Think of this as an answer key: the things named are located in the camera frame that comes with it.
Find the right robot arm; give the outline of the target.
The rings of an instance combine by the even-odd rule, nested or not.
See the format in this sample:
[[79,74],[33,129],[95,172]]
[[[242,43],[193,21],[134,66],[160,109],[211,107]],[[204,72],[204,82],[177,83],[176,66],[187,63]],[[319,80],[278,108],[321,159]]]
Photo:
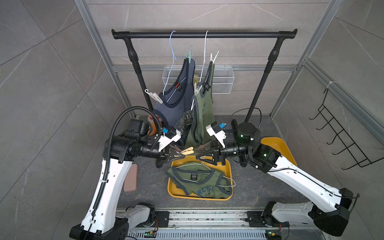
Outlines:
[[215,120],[197,122],[198,127],[214,140],[214,147],[197,155],[207,163],[224,163],[228,157],[238,157],[242,167],[251,166],[286,183],[309,201],[302,204],[283,204],[270,201],[262,212],[262,221],[269,227],[302,223],[315,225],[335,237],[344,233],[359,195],[346,189],[329,186],[290,162],[281,152],[263,144],[261,131],[249,122],[232,122],[226,130],[225,123]]

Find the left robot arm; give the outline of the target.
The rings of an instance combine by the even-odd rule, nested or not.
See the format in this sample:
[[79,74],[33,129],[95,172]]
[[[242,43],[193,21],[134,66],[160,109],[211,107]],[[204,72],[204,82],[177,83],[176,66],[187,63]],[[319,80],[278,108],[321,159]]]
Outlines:
[[[147,112],[153,117],[157,135],[152,141],[147,139],[149,124],[140,120],[132,120],[130,129],[115,134],[122,118],[134,110]],[[124,240],[128,232],[138,225],[157,226],[159,221],[153,205],[139,203],[118,216],[118,201],[134,158],[154,159],[157,168],[165,162],[183,159],[183,154],[169,147],[180,138],[179,130],[161,127],[158,118],[149,109],[134,106],[124,110],[117,117],[105,143],[101,175],[91,206],[82,222],[71,228],[69,237],[74,240]]]

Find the wooden clothespin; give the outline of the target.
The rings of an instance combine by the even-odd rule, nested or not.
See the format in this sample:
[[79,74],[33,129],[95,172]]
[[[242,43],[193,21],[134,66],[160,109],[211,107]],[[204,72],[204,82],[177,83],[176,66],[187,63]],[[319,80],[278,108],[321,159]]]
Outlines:
[[194,153],[194,148],[193,148],[193,147],[189,147],[189,148],[187,148],[187,149],[181,151],[181,154],[182,154],[182,155],[185,155],[185,156],[187,156],[187,155],[191,155],[191,154],[193,154],[193,153]]

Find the green tank top printed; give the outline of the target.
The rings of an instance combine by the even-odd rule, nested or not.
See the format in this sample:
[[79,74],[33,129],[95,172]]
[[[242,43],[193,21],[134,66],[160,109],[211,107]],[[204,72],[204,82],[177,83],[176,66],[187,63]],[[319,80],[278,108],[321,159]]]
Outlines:
[[227,199],[232,196],[233,188],[229,180],[223,178],[224,172],[218,169],[209,171],[203,166],[171,167],[166,175],[186,196],[191,194],[198,198]]

